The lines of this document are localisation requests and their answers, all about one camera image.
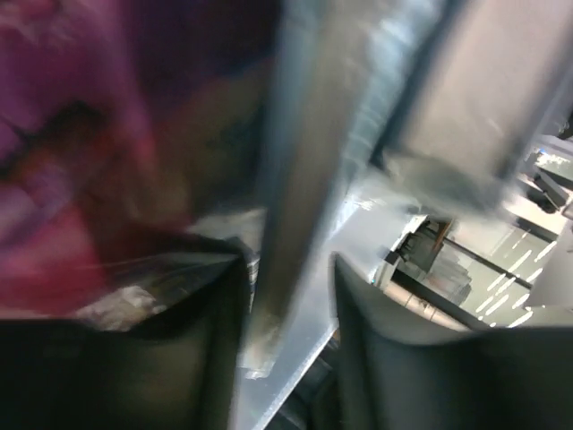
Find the purple galaxy cover book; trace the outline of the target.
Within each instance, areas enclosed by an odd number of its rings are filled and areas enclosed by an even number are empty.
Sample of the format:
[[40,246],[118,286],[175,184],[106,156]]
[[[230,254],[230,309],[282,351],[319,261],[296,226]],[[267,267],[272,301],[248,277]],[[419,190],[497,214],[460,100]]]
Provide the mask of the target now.
[[103,310],[157,231],[261,212],[279,1],[1,4],[1,316]]

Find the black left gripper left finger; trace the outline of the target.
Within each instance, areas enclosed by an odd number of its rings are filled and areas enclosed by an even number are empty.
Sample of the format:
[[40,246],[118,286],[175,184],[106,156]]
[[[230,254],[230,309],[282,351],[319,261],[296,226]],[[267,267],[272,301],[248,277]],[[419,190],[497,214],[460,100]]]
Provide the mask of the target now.
[[4,429],[224,429],[251,283],[236,241],[178,238],[136,280],[186,296],[128,331],[72,319],[1,322]]

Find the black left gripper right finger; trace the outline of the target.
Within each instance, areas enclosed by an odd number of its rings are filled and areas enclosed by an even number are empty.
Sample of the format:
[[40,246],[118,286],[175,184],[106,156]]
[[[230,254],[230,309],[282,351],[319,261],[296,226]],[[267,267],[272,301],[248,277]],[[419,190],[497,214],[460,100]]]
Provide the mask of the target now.
[[569,429],[572,330],[455,331],[332,258],[346,429]]

